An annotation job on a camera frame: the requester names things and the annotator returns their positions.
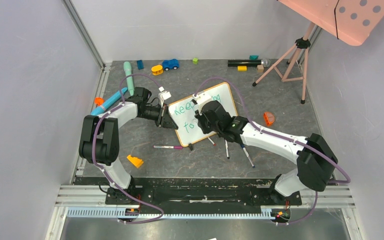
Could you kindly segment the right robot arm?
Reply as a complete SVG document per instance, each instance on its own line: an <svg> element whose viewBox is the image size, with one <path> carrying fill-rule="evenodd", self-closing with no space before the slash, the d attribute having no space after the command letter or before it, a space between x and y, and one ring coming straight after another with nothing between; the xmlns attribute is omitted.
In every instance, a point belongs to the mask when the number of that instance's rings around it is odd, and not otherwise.
<svg viewBox="0 0 384 240"><path fill-rule="evenodd" d="M261 148L296 165L271 184L268 196L275 204L303 189L323 192L331 180L338 160L319 134L304 137L268 129L246 117L230 115L216 100L200 104L194 113L203 133L215 132L227 142Z"/></svg>

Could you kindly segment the white board orange frame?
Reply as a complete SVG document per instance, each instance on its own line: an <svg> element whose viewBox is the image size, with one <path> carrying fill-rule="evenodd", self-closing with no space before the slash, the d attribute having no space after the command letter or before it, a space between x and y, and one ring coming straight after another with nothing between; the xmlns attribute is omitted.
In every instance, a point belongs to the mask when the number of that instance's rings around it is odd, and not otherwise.
<svg viewBox="0 0 384 240"><path fill-rule="evenodd" d="M209 87L204 92L212 100L219 101L231 116L238 114L231 88L227 82ZM198 126L198 119L195 118L195 111L198 110L198 107L193 104L192 100L193 96L190 95L168 106L169 114L178 126L175 132L183 147L188 147L189 144L195 144L216 134L214 131L204 134Z"/></svg>

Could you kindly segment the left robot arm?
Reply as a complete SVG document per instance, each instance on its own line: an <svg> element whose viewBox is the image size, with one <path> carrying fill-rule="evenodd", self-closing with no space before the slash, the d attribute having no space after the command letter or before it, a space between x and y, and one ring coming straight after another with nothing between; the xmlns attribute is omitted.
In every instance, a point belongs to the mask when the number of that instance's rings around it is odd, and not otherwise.
<svg viewBox="0 0 384 240"><path fill-rule="evenodd" d="M135 87L133 96L112 110L100 115L87 115L83 119L79 156L97 167L112 188L119 188L117 196L125 204L136 200L137 190L130 186L132 177L119 160L119 129L136 118L151 120L159 128L179 128L169 114L168 105L151 105L148 102L151 96L150 90Z"/></svg>

